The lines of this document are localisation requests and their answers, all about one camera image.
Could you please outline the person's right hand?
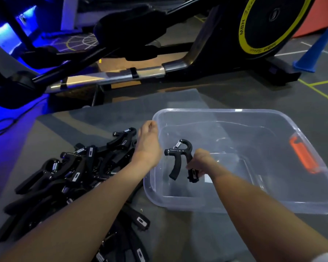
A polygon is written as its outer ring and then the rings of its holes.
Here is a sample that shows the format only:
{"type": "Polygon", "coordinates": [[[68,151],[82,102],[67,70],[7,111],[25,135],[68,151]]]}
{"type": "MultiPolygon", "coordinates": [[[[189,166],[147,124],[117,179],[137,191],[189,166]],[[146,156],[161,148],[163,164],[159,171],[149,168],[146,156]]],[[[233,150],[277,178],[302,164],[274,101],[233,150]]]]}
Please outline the person's right hand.
{"type": "Polygon", "coordinates": [[[195,170],[198,178],[208,175],[212,180],[225,172],[225,168],[214,160],[210,152],[201,148],[196,149],[192,160],[187,163],[186,169],[195,170]]]}

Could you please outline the person's left hand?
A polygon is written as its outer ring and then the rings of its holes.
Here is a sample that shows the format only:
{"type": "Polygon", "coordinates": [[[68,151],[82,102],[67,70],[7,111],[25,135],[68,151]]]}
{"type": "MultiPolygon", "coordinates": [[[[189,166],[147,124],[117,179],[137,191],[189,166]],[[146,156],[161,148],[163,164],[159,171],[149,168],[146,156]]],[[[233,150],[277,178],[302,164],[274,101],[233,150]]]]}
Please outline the person's left hand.
{"type": "Polygon", "coordinates": [[[159,144],[158,134],[139,134],[132,162],[138,163],[147,171],[157,166],[162,157],[162,148],[159,144]]]}

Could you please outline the black hand grip strengthener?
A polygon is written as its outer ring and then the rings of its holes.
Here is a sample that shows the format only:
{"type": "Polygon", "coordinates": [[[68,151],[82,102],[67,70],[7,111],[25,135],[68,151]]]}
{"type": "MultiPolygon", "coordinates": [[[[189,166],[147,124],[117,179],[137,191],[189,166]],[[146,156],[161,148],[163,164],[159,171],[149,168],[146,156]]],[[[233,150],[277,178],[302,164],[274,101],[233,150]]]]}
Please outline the black hand grip strengthener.
{"type": "Polygon", "coordinates": [[[164,150],[165,156],[173,156],[175,158],[174,167],[169,174],[170,179],[177,180],[181,170],[181,157],[183,155],[186,158],[187,164],[192,161],[192,149],[192,144],[188,140],[180,139],[173,148],[164,150]]]}

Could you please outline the clear plastic storage bin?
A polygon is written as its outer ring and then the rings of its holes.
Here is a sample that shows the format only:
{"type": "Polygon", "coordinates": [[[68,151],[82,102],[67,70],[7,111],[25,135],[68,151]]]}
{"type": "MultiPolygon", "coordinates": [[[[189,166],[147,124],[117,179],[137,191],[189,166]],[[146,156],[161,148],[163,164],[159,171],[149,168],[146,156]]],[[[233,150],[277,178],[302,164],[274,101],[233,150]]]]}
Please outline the clear plastic storage bin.
{"type": "MultiPolygon", "coordinates": [[[[208,150],[219,164],[261,188],[294,213],[328,214],[328,167],[285,114],[268,109],[163,109],[154,114],[162,148],[171,149],[180,139],[208,150]],[[291,147],[296,134],[320,167],[309,173],[291,147]]],[[[177,180],[169,177],[175,163],[163,155],[144,178],[144,191],[157,206],[179,211],[226,213],[209,176],[197,183],[188,180],[186,158],[177,180]]]]}

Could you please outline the person's right forearm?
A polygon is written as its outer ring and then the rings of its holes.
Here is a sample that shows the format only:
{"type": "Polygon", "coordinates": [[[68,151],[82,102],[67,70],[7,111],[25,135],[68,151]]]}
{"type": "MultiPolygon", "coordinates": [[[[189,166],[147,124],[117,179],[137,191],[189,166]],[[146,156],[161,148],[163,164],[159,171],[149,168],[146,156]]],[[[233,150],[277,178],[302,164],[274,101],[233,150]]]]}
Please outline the person's right forearm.
{"type": "Polygon", "coordinates": [[[261,189],[219,164],[204,170],[258,262],[328,262],[328,240],[261,189]]]}

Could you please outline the person's left forearm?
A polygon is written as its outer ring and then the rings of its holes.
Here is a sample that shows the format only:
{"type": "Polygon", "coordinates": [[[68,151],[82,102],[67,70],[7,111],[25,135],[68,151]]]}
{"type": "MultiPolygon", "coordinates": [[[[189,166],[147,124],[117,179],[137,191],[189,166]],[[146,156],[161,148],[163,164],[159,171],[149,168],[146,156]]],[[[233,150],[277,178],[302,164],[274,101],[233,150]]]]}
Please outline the person's left forearm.
{"type": "Polygon", "coordinates": [[[0,256],[0,262],[90,262],[127,198],[152,167],[133,159],[26,234],[0,256]]]}

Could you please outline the grey floor mat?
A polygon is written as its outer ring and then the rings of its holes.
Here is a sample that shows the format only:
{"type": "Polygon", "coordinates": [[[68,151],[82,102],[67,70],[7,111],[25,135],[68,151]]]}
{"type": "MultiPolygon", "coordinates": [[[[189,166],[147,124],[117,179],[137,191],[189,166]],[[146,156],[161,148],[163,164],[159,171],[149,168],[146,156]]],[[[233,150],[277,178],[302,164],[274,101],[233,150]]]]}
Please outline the grey floor mat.
{"type": "MultiPolygon", "coordinates": [[[[126,199],[161,160],[158,125],[138,130],[131,162],[0,254],[0,262],[91,262],[126,199]]],[[[220,202],[256,262],[328,262],[328,240],[280,203],[197,149],[188,169],[213,181],[220,202]]]]}

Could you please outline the black elliptical trainer machine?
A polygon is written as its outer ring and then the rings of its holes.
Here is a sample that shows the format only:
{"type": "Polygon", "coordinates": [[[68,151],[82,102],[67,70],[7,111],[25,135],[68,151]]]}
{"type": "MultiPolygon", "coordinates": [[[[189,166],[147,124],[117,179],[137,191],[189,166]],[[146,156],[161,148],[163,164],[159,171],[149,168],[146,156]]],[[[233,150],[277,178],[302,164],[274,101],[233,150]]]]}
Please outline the black elliptical trainer machine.
{"type": "Polygon", "coordinates": [[[28,45],[29,37],[0,0],[0,12],[26,45],[21,58],[0,47],[0,107],[18,109],[44,94],[90,84],[141,80],[192,81],[253,70],[281,84],[299,72],[275,54],[305,21],[315,0],[190,0],[161,11],[140,4],[99,19],[98,44],[76,52],[28,45]]]}

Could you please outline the pile of black hand grippers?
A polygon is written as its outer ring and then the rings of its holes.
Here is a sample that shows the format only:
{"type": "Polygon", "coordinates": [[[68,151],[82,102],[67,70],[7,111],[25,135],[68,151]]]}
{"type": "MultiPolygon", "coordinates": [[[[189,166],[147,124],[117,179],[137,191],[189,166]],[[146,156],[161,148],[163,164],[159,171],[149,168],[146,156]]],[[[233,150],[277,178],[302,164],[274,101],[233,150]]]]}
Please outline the pile of black hand grippers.
{"type": "MultiPolygon", "coordinates": [[[[74,152],[48,159],[14,192],[22,197],[4,207],[9,215],[0,227],[0,242],[17,241],[48,217],[116,175],[131,161],[136,146],[136,128],[113,132],[105,146],[77,143],[74,152]]],[[[140,181],[127,198],[92,262],[126,262],[131,251],[134,262],[149,262],[144,244],[136,234],[150,227],[150,220],[131,207],[140,181]]]]}

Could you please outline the blue traffic cone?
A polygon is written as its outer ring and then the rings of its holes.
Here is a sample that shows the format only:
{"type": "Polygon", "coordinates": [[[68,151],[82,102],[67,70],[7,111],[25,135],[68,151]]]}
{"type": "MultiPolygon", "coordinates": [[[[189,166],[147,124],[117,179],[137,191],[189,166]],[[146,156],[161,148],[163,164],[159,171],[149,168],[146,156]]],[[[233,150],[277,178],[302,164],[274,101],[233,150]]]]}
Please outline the blue traffic cone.
{"type": "Polygon", "coordinates": [[[293,62],[293,68],[309,73],[315,72],[315,66],[321,53],[324,52],[324,48],[328,44],[328,28],[320,36],[320,38],[310,46],[305,54],[298,60],[293,62]]]}

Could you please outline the red padded mat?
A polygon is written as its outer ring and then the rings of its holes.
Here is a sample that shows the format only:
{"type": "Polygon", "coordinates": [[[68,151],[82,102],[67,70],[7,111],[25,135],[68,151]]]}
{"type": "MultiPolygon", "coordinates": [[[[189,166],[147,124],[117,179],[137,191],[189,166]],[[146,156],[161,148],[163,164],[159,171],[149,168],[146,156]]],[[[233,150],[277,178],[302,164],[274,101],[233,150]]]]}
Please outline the red padded mat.
{"type": "Polygon", "coordinates": [[[328,0],[315,0],[308,16],[293,35],[298,38],[328,28],[328,0]]]}

